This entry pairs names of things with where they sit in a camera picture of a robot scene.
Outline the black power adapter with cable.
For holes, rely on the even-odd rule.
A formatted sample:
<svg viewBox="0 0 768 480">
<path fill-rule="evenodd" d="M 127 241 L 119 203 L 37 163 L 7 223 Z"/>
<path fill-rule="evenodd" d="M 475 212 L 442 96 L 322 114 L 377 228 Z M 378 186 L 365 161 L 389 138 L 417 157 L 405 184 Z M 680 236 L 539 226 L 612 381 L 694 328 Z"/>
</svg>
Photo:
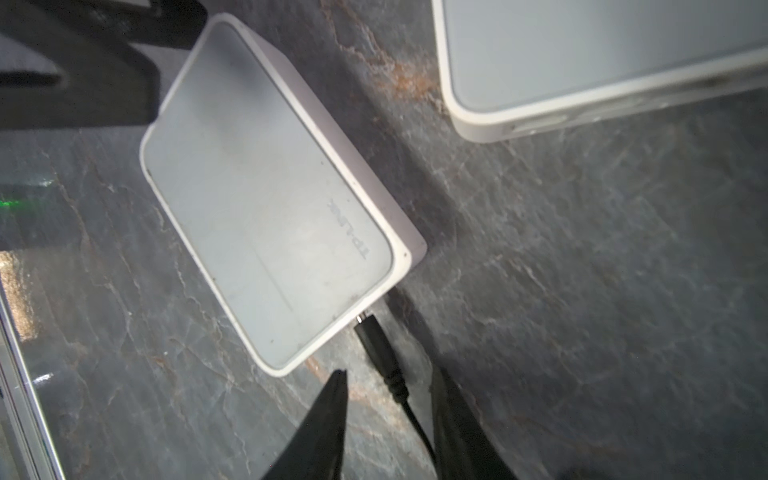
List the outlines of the black power adapter with cable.
<svg viewBox="0 0 768 480">
<path fill-rule="evenodd" d="M 354 331 L 371 364 L 381 376 L 393 401 L 398 404 L 421 440 L 433 465 L 437 464 L 434 448 L 409 404 L 409 390 L 397 354 L 377 318 L 362 313 L 355 317 Z"/>
</svg>

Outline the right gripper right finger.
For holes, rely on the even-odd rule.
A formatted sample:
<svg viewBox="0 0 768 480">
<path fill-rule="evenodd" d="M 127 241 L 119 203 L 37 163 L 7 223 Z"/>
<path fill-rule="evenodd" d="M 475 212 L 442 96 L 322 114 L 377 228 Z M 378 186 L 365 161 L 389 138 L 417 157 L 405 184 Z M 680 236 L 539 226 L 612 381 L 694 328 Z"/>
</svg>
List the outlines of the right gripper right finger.
<svg viewBox="0 0 768 480">
<path fill-rule="evenodd" d="M 516 479 L 445 369 L 433 368 L 430 392 L 437 478 Z"/>
</svg>

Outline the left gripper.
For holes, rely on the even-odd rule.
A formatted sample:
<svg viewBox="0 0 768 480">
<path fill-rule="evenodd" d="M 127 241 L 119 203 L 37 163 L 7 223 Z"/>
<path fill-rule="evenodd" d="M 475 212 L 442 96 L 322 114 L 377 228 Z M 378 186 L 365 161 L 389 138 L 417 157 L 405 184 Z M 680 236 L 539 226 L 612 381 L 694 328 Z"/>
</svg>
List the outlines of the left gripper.
<svg viewBox="0 0 768 480">
<path fill-rule="evenodd" d="M 4 1 L 1 33 L 56 73 L 1 75 L 4 130 L 139 126 L 160 109 L 157 66 L 134 44 L 191 49 L 207 23 L 198 1 Z"/>
</svg>

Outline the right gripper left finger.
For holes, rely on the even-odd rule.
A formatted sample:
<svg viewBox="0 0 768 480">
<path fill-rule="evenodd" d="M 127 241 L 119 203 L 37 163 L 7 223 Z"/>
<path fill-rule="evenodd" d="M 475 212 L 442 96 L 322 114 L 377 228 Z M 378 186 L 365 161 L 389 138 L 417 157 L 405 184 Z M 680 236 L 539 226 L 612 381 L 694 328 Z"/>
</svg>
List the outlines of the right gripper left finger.
<svg viewBox="0 0 768 480">
<path fill-rule="evenodd" d="M 347 372 L 335 370 L 263 479 L 340 479 L 347 408 Z"/>
</svg>

